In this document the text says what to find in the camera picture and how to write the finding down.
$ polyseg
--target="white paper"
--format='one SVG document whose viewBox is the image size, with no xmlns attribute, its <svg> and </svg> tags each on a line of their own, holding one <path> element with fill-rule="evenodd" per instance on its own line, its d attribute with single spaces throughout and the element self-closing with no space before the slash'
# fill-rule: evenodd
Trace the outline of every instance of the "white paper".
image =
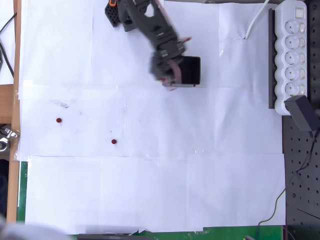
<svg viewBox="0 0 320 240">
<path fill-rule="evenodd" d="M 281 116 L 268 109 L 268 98 L 235 87 L 219 88 L 215 97 L 216 153 L 282 153 Z"/>
<path fill-rule="evenodd" d="M 0 29 L 7 23 L 7 21 L 14 15 L 14 1 L 12 0 L 0 0 Z M 15 20 L 5 27 L 0 34 L 0 42 L 5 50 L 8 61 L 12 67 L 15 68 Z M 5 59 L 2 56 L 2 67 L 0 69 L 0 85 L 13 84 L 14 78 L 6 64 Z"/>
<path fill-rule="evenodd" d="M 126 100 L 116 88 L 38 86 L 25 88 L 23 96 L 21 161 L 28 156 L 123 155 Z"/>
<path fill-rule="evenodd" d="M 35 157 L 28 165 L 26 224 L 66 234 L 257 225 L 284 189 L 282 154 L 176 159 Z M 285 223 L 285 197 L 266 225 Z"/>
<path fill-rule="evenodd" d="M 27 224 L 176 232 L 271 215 L 284 159 L 281 116 L 267 105 L 266 12 L 248 40 L 232 40 L 224 37 L 246 31 L 251 5 L 233 14 L 237 4 L 220 12 L 224 5 L 166 2 L 180 37 L 193 38 L 185 55 L 201 57 L 201 85 L 167 91 L 149 73 L 150 43 L 137 29 L 113 28 L 104 0 L 25 1 Z M 284 197 L 266 224 L 285 224 Z"/>
<path fill-rule="evenodd" d="M 271 217 L 285 188 L 282 154 L 228 154 L 188 162 L 190 226 L 256 226 Z M 286 197 L 264 225 L 283 225 Z"/>
<path fill-rule="evenodd" d="M 23 84 L 85 86 L 91 71 L 93 1 L 24 1 Z"/>
<path fill-rule="evenodd" d="M 242 88 L 268 100 L 267 4 L 244 39 L 262 4 L 219 4 L 219 87 Z"/>
<path fill-rule="evenodd" d="M 223 3 L 219 4 L 219 42 L 226 39 L 243 40 L 246 36 L 247 30 L 251 21 L 257 15 L 263 3 L 242 4 L 242 3 Z M 267 4 L 261 11 L 260 15 L 255 20 L 250 37 L 256 35 L 258 32 L 267 33 L 268 42 L 268 27 L 266 27 L 266 20 L 268 22 L 268 10 L 275 9 L 277 4 Z"/>
<path fill-rule="evenodd" d="M 213 154 L 216 90 L 127 92 L 125 155 L 181 158 Z"/>
<path fill-rule="evenodd" d="M 93 226 L 188 231 L 186 171 L 180 161 L 33 156 L 25 223 L 67 234 Z"/>
</svg>

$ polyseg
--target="black cable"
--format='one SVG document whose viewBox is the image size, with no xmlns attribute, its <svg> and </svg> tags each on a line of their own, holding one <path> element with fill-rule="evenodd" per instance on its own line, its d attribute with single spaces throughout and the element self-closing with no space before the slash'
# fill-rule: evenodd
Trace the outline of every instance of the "black cable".
<svg viewBox="0 0 320 240">
<path fill-rule="evenodd" d="M 6 24 L 3 26 L 3 28 L 1 28 L 0 34 L 1 34 L 1 32 L 5 29 L 5 27 L 11 22 L 11 20 L 15 18 L 15 16 L 17 16 L 17 13 L 15 13 L 15 14 L 9 19 L 9 21 L 6 22 Z"/>
<path fill-rule="evenodd" d="M 276 214 L 278 199 L 279 199 L 279 198 L 281 197 L 281 195 L 286 191 L 286 189 L 287 189 L 288 185 L 291 183 L 291 180 L 292 180 L 292 178 L 294 177 L 294 175 L 297 174 L 299 171 L 301 171 L 301 170 L 303 170 L 303 169 L 305 169 L 305 168 L 307 168 L 307 167 L 309 166 L 309 163 L 310 163 L 310 161 L 311 161 L 312 152 L 313 152 L 313 150 L 314 150 L 314 145 L 315 145 L 316 139 L 317 139 L 317 137 L 318 137 L 318 135 L 319 135 L 319 132 L 320 132 L 320 128 L 317 129 L 316 132 L 315 132 L 314 139 L 313 139 L 313 141 L 312 141 L 311 150 L 310 150 L 310 152 L 308 153 L 308 155 L 306 156 L 306 158 L 305 158 L 304 162 L 302 163 L 301 167 L 292 174 L 291 178 L 290 178 L 289 181 L 287 182 L 287 184 L 286 184 L 286 186 L 284 187 L 283 191 L 282 191 L 282 192 L 280 193 L 280 195 L 276 198 L 275 204 L 274 204 L 274 211 L 273 211 L 272 216 L 269 217 L 267 220 L 263 220 L 263 221 L 260 221 L 260 222 L 258 223 L 257 230 L 256 230 L 256 235 L 255 235 L 255 236 L 256 236 L 256 237 L 255 237 L 256 240 L 258 240 L 258 237 L 259 237 L 260 224 L 265 223 L 265 222 L 268 222 L 268 221 L 270 221 L 270 220 L 274 217 L 274 215 Z M 308 157 L 309 157 L 309 161 L 308 161 L 308 163 L 306 164 L 306 166 L 304 167 L 304 164 L 306 163 Z"/>
<path fill-rule="evenodd" d="M 12 75 L 12 77 L 14 76 L 14 71 L 13 71 L 13 69 L 12 69 L 12 67 L 11 67 L 11 65 L 10 65 L 10 63 L 9 63 L 9 60 L 8 60 L 8 57 L 7 57 L 7 54 L 6 54 L 6 52 L 5 52 L 5 49 L 4 49 L 4 47 L 2 46 L 2 44 L 1 44 L 1 42 L 0 42 L 0 54 L 2 53 L 2 55 L 3 55 L 3 58 L 4 58 L 4 60 L 5 60 L 5 63 L 8 65 L 8 68 L 9 68 L 9 70 L 10 70 L 10 73 L 11 73 L 11 75 Z"/>
<path fill-rule="evenodd" d="M 17 13 L 15 13 L 15 14 L 9 19 L 9 21 L 6 22 L 6 24 L 3 26 L 3 28 L 1 28 L 0 34 L 1 34 L 1 32 L 5 29 L 5 27 L 10 23 L 10 21 L 15 18 L 16 15 L 17 15 Z M 4 58 L 4 60 L 5 60 L 5 63 L 7 64 L 8 68 L 9 68 L 9 70 L 10 70 L 10 73 L 11 73 L 11 75 L 12 75 L 12 77 L 13 77 L 13 76 L 14 76 L 14 71 L 13 71 L 13 69 L 12 69 L 12 67 L 11 67 L 11 65 L 10 65 L 10 63 L 9 63 L 7 54 L 6 54 L 6 52 L 5 52 L 4 47 L 2 46 L 1 42 L 0 42 L 0 54 L 3 54 L 3 58 Z"/>
</svg>

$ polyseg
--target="white cable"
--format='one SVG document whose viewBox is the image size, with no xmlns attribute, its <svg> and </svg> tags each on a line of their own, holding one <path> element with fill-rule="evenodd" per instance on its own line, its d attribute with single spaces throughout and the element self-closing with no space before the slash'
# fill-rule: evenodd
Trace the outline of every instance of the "white cable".
<svg viewBox="0 0 320 240">
<path fill-rule="evenodd" d="M 252 19 L 248 31 L 246 31 L 245 37 L 244 39 L 247 39 L 249 36 L 249 33 L 251 31 L 252 25 L 254 24 L 254 22 L 256 21 L 257 17 L 260 15 L 260 13 L 262 12 L 262 10 L 265 8 L 265 6 L 267 5 L 267 3 L 269 2 L 269 0 L 265 0 L 264 4 L 262 5 L 262 7 L 260 8 L 260 10 L 258 11 L 258 13 L 255 15 L 255 17 Z"/>
<path fill-rule="evenodd" d="M 283 227 L 283 229 L 284 229 L 284 230 L 286 230 L 286 231 L 287 231 L 287 233 L 291 235 L 291 237 L 292 237 L 292 239 L 293 239 L 293 240 L 296 240 L 296 239 L 294 238 L 294 236 L 291 234 L 291 232 L 289 232 L 289 230 L 288 230 L 288 229 L 286 229 L 285 227 Z"/>
</svg>

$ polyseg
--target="black block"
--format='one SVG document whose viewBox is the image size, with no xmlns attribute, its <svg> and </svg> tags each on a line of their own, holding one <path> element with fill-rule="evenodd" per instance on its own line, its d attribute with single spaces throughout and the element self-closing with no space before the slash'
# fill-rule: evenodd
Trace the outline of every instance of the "black block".
<svg viewBox="0 0 320 240">
<path fill-rule="evenodd" d="M 300 131 L 320 128 L 320 120 L 305 95 L 292 96 L 284 101 L 284 105 Z"/>
</svg>

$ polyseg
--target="orange part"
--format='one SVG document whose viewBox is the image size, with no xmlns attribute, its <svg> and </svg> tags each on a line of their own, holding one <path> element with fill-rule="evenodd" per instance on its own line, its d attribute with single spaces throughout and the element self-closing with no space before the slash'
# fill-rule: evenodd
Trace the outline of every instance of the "orange part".
<svg viewBox="0 0 320 240">
<path fill-rule="evenodd" d="M 117 1 L 116 1 L 116 0 L 110 0 L 110 1 L 109 1 L 109 5 L 110 5 L 111 7 L 115 7 L 115 6 L 117 6 Z"/>
</svg>

